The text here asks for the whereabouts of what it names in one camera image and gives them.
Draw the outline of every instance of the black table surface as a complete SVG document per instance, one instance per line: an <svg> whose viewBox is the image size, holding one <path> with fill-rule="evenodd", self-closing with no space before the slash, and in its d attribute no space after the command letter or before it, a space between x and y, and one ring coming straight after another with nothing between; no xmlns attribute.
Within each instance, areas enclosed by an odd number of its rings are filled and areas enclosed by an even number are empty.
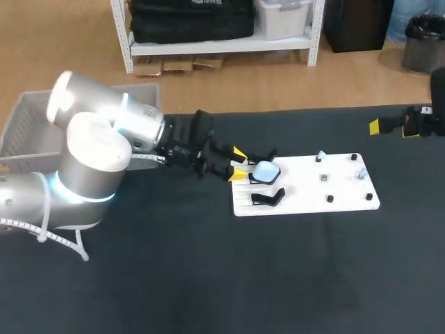
<svg viewBox="0 0 445 334"><path fill-rule="evenodd" d="M217 115L218 137L246 152L361 153L379 210L238 218L212 176L128 172L83 233L89 262L0 239L0 331L445 333L445 138L369 136L401 110Z"/></svg>

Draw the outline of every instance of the metal shelf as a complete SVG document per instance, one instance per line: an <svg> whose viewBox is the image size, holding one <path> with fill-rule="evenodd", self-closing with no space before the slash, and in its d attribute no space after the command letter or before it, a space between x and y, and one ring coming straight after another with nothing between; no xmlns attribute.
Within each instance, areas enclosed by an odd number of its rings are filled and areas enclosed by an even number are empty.
<svg viewBox="0 0 445 334"><path fill-rule="evenodd" d="M127 73L133 72L133 56L158 56L168 54L218 54L227 52L309 49L307 65L316 65L325 0L314 0L312 27L308 26L305 29L305 34L300 37L286 38L283 40L266 40L261 31L256 28L254 34L248 38L178 44L136 43L133 33L127 36L124 0L110 1Z"/></svg>
<svg viewBox="0 0 445 334"><path fill-rule="evenodd" d="M288 49L309 49L311 39L308 35L285 40L266 40L257 29L254 35L236 40L208 41L180 44L139 44L130 46L132 56L155 56L162 54L219 54L225 52L270 51Z"/></svg>

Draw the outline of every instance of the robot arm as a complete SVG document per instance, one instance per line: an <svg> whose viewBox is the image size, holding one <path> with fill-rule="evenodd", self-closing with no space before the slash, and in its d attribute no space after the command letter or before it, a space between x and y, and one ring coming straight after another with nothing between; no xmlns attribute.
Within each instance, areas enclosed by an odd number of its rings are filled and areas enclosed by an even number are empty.
<svg viewBox="0 0 445 334"><path fill-rule="evenodd" d="M212 173L226 181L247 177L231 160L258 163L276 155L273 150L267 157L248 156L219 144L208 113L198 111L190 124L169 122L155 107L73 72L58 78L47 118L66 137L60 166L45 175L0 173L0 225L5 227L0 234L25 229L41 242L50 238L69 246L84 260L80 231L102 220L135 155L155 152L163 164L192 166L200 177ZM188 128L186 138L177 136ZM75 230L77 244L49 229Z"/></svg>
<svg viewBox="0 0 445 334"><path fill-rule="evenodd" d="M267 157L244 154L233 145L221 145L213 135L213 117L198 111L188 125L178 120L165 120L163 113L153 106L143 104L127 93L119 93L73 72L64 72L58 78L48 103L48 121L66 129L77 113L89 112L110 122L130 143L133 153L155 152L167 165L192 166L200 177L212 173L226 181L246 177L230 161L271 161ZM188 138L175 134L189 128Z"/></svg>

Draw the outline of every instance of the wooden floor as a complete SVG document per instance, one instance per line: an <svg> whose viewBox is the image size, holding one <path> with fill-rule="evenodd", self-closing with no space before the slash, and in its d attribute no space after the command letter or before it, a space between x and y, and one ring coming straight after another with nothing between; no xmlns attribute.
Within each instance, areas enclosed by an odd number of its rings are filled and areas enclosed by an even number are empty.
<svg viewBox="0 0 445 334"><path fill-rule="evenodd" d="M274 111L429 102L428 77L400 69L402 50L333 54L316 67L228 60L189 77L126 74L109 0L0 1L0 125L18 95L51 89L63 70L106 84L157 81L166 113Z"/></svg>

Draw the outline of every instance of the cable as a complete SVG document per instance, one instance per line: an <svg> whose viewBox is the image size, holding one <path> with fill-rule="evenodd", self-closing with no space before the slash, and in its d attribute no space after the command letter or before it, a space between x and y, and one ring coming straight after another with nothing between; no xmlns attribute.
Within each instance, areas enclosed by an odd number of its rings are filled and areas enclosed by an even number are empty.
<svg viewBox="0 0 445 334"><path fill-rule="evenodd" d="M39 242L45 242L47 240L49 213L51 211L51 192L49 191L47 178L42 173L34 172L34 174L36 174L42 180L45 201L43 205L42 228L39 235L37 236L37 240Z"/></svg>
<svg viewBox="0 0 445 334"><path fill-rule="evenodd" d="M160 155L155 155L155 154L132 154L131 158L132 159L152 160L152 161L158 162L160 164L165 163L165 157L162 157Z"/></svg>
<svg viewBox="0 0 445 334"><path fill-rule="evenodd" d="M12 228L21 228L23 230L28 230L29 232L33 234L42 233L42 229L38 226L32 225L30 223L24 223L22 221L15 221L13 219L5 219L0 218L0 225L4 226L10 226ZM55 242L58 242L64 246L70 247L72 250L77 252L83 259L83 261L88 261L90 257L88 256L87 252L85 252L85 249L83 248L82 238L81 238L81 231L76 230L76 242L71 242L70 240L66 240L65 238L62 238L61 236L58 236L57 234L54 234L52 232L46 231L45 236L47 238L50 238L51 240L54 240Z"/></svg>

